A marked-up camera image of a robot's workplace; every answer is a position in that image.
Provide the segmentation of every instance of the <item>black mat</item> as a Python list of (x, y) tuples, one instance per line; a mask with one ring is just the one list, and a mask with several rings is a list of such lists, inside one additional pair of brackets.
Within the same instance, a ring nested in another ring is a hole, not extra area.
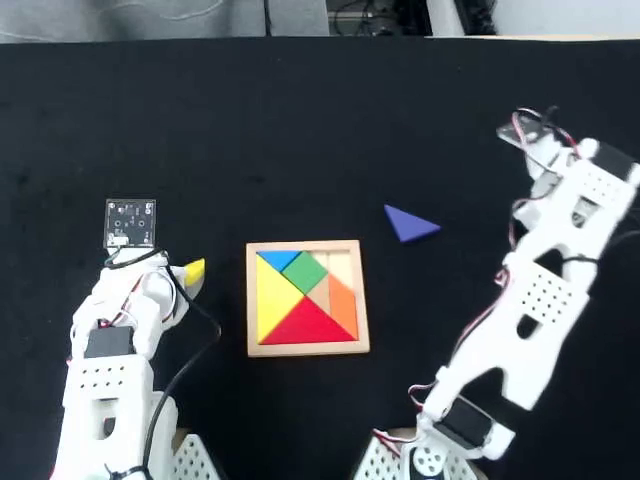
[[(71, 315), (104, 260), (104, 199), (158, 199), (176, 263), (208, 261), (224, 338), (176, 392), (231, 480), (343, 479), (371, 427), (411, 426), (428, 382), (496, 293), (524, 164), (495, 128), (561, 107), (574, 136), (640, 158), (640, 43), (272, 39), (0, 48), (2, 476), (45, 478)], [(398, 243), (388, 202), (443, 231)], [(249, 360), (244, 244), (361, 240), (372, 351)], [(593, 300), (496, 479), (621, 478), (640, 414), (640, 245)], [(209, 332), (163, 337), (161, 388)], [(482, 404), (492, 400), (481, 394)]]

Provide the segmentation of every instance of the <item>blue triangle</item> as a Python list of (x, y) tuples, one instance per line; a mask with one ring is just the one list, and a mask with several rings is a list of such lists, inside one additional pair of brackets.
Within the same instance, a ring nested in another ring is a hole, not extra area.
[(295, 250), (270, 250), (258, 252), (258, 255), (264, 258), (277, 271), (281, 272), (299, 253)]
[(384, 210), (387, 212), (389, 221), (401, 242), (408, 242), (440, 230), (440, 225), (403, 212), (390, 205), (385, 205)]

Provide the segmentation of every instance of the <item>yellow piece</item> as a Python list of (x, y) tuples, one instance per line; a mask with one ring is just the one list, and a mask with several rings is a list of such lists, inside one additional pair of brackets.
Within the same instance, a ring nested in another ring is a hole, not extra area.
[(327, 270), (344, 285), (353, 289), (353, 265), (350, 252), (329, 252)]
[(205, 270), (204, 258), (201, 258), (200, 260), (196, 260), (195, 262), (191, 262), (190, 264), (185, 265), (184, 268), (187, 271), (187, 274), (184, 278), (185, 285), (187, 287), (195, 285), (204, 276), (204, 270)]
[(327, 252), (309, 252), (316, 262), (324, 268), (329, 268), (329, 253)]
[(256, 255), (258, 343), (302, 300), (302, 292)]

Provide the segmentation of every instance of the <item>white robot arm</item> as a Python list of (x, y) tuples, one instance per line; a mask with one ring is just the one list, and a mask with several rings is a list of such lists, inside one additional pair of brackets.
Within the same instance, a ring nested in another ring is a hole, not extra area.
[[(119, 219), (111, 224), (110, 210)], [(169, 480), (178, 472), (185, 480), (219, 478), (196, 435), (187, 436), (174, 459), (178, 410), (171, 397), (153, 391), (149, 360), (163, 332), (186, 314), (205, 268), (204, 260), (171, 267), (166, 253), (145, 244), (149, 241), (135, 244), (145, 230), (140, 226), (154, 223), (149, 221), (154, 210), (151, 201), (107, 202), (105, 246), (111, 256), (73, 315), (65, 414), (52, 480)], [(153, 238), (152, 230), (146, 233)], [(214, 331), (210, 343), (219, 334)]]
[[(498, 134), (524, 150), (534, 180), (531, 195), (513, 205), (513, 217), (527, 233), (516, 242), (511, 225), (512, 250), (496, 277), (499, 298), (464, 329), (435, 381), (410, 389), (428, 390), (424, 403), (416, 401), (416, 437), (376, 431), (372, 445), (395, 449), (401, 479), (475, 480), (478, 473), (466, 459), (495, 460), (505, 453), (515, 433), (460, 396), (463, 388), (499, 368), (502, 395), (525, 410), (535, 406), (589, 301), (598, 261), (640, 184), (633, 159), (593, 139), (575, 144), (532, 110), (517, 110)], [(537, 261), (554, 249), (563, 262), (552, 272)], [(368, 477), (364, 473), (361, 466), (355, 478)]]

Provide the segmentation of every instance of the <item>tangram piece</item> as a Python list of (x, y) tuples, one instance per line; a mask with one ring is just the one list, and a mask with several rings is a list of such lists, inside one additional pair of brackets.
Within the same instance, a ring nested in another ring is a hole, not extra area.
[(313, 287), (307, 297), (309, 297), (313, 303), (318, 305), (324, 313), (331, 312), (331, 299), (329, 298), (329, 275), (325, 276), (318, 284)]
[(401, 242), (415, 240), (440, 230), (439, 225), (403, 212), (390, 205), (385, 205), (384, 211), (387, 213), (387, 217), (389, 217), (389, 221)]
[(316, 262), (308, 252), (302, 252), (282, 271), (302, 293), (308, 293), (327, 275), (327, 270)]
[(261, 342), (271, 330), (302, 300), (302, 293), (259, 255), (256, 262), (256, 341)]
[(300, 252), (296, 252), (295, 250), (258, 252), (258, 254), (264, 258), (269, 265), (279, 272), (284, 270), (299, 253)]
[(329, 314), (355, 339), (358, 338), (358, 317), (356, 314), (356, 297), (333, 275), (329, 275)]
[(262, 341), (262, 345), (349, 342), (349, 335), (309, 298), (303, 298)]

